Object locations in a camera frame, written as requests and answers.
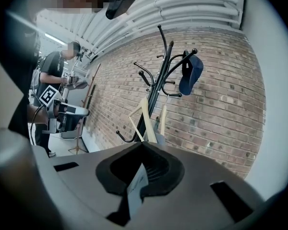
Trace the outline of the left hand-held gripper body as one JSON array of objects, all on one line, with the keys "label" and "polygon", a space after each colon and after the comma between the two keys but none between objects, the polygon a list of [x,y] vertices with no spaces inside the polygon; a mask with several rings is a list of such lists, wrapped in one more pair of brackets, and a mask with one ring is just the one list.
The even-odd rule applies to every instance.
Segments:
[{"label": "left hand-held gripper body", "polygon": [[42,103],[47,113],[47,128],[42,131],[44,134],[62,133],[65,129],[67,105],[61,101],[60,92],[49,85],[40,95],[39,101]]}]

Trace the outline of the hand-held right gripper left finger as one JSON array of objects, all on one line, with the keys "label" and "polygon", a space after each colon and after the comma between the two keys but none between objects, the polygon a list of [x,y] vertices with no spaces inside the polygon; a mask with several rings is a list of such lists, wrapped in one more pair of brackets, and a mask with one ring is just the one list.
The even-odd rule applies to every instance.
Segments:
[{"label": "hand-held right gripper left finger", "polygon": [[109,194],[96,177],[97,165],[129,145],[80,155],[49,158],[33,146],[45,189],[54,203],[63,230],[121,230],[106,217],[118,210],[121,197]]}]

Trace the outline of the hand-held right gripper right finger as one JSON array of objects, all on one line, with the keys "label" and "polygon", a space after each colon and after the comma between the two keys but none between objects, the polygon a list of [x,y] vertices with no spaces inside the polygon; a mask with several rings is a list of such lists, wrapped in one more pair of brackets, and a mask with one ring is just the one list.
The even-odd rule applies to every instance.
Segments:
[{"label": "hand-held right gripper right finger", "polygon": [[164,147],[177,157],[185,173],[181,182],[166,196],[147,197],[127,224],[129,230],[249,230],[251,215],[236,222],[212,185],[224,182],[235,193],[229,203],[240,198],[252,211],[263,199],[244,179],[213,159],[185,150]]}]

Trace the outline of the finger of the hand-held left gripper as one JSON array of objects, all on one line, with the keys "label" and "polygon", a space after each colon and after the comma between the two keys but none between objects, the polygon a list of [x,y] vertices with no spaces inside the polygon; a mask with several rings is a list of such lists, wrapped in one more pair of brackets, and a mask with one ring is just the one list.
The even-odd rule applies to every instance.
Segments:
[{"label": "finger of the hand-held left gripper", "polygon": [[89,116],[90,111],[86,108],[60,104],[59,105],[59,132],[75,130],[81,119]]}]

